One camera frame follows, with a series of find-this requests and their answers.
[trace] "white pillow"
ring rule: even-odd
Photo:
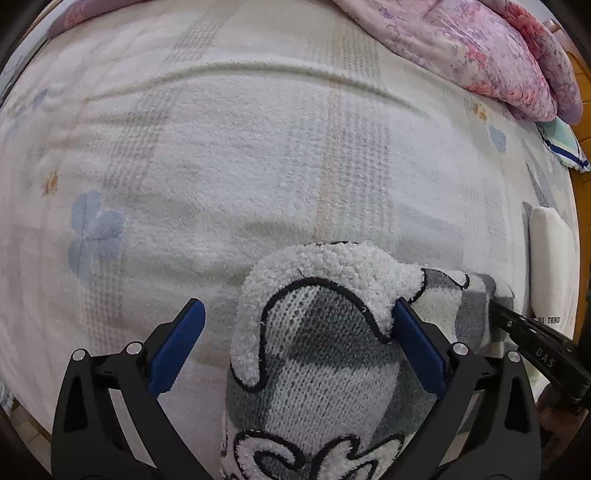
[[[557,327],[569,314],[575,272],[575,248],[569,226],[553,208],[530,214],[531,307],[536,318]]]

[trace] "towel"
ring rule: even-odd
[[[450,342],[502,355],[488,303],[513,298],[488,275],[402,264],[370,242],[288,247],[254,267],[232,340],[223,478],[386,472],[435,402],[392,338],[400,297]]]

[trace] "pink comforter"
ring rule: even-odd
[[[554,36],[511,0],[334,0],[394,53],[518,118],[569,124],[583,105]]]

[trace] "white blanket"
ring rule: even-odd
[[[328,2],[161,0],[76,27],[2,107],[0,161],[2,378],[51,429],[76,348],[118,351],[197,297],[206,328],[160,400],[216,476],[238,295],[262,257],[370,240],[489,274],[522,311],[531,206],[557,209],[579,257],[569,175],[535,125]]]

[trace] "blue gripper pad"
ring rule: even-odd
[[[157,398],[169,391],[205,327],[205,305],[195,300],[150,362],[148,391]]]
[[[397,301],[392,310],[392,336],[400,344],[423,388],[442,398],[447,390],[446,364],[413,314]]]

